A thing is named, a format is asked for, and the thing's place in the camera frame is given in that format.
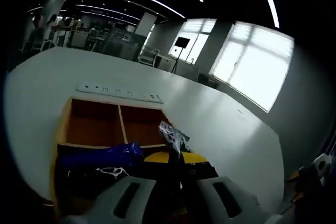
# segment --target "pillar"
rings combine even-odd
[[[135,26],[132,26],[132,25],[128,25],[126,30],[127,31],[130,31],[131,33],[133,33],[135,31],[136,27]]]
[[[156,16],[144,13],[134,33],[147,37],[155,21]]]
[[[41,11],[40,26],[45,26],[53,14],[59,15],[64,0],[48,0]]]

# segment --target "white object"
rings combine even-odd
[[[83,48],[88,37],[89,33],[87,31],[75,31],[71,41],[71,46]]]
[[[164,104],[76,91],[83,80],[155,93]],[[190,148],[204,156],[219,176],[256,195],[275,211],[282,201],[283,161],[278,135],[228,95],[137,62],[96,52],[56,47],[17,66],[4,88],[8,144],[25,182],[51,199],[50,162],[54,131],[69,97],[162,108],[189,136]]]
[[[80,92],[108,95],[111,97],[126,98],[145,102],[163,103],[157,94],[146,94],[134,90],[127,90],[117,86],[104,85],[92,82],[83,82],[76,89]]]
[[[170,57],[165,57],[163,55],[158,55],[158,57],[161,57],[161,61],[157,68],[167,72],[172,72],[176,60]]]
[[[331,162],[332,162],[332,157],[330,155],[328,156],[326,153],[322,153],[320,156],[318,156],[314,160],[313,164],[317,171],[317,176],[319,178],[323,177],[325,171],[327,170]]]

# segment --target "window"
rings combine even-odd
[[[209,34],[216,23],[215,19],[189,19],[185,22],[178,33],[169,54],[174,58],[180,55],[180,60],[186,61],[189,64],[194,64],[198,55],[206,43]],[[190,39],[187,47],[182,50],[181,47],[176,47],[177,38],[183,37]]]
[[[265,27],[237,22],[210,74],[268,112],[282,87],[294,39]]]

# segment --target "yellow object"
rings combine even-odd
[[[300,192],[298,195],[296,195],[293,199],[292,199],[292,202],[296,202],[298,201],[299,199],[302,199],[304,197],[303,193]]]
[[[182,152],[184,163],[201,163],[207,162],[207,160],[197,153]],[[155,162],[155,163],[168,163],[169,153],[168,152],[156,152],[145,158],[145,162]]]
[[[290,175],[290,177],[287,179],[287,182],[291,182],[292,180],[298,178],[299,176],[300,176],[299,170],[296,170]]]

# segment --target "blue plastic bag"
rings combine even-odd
[[[75,167],[133,167],[143,161],[141,147],[138,143],[121,144],[104,149],[78,150],[60,157],[62,168]]]

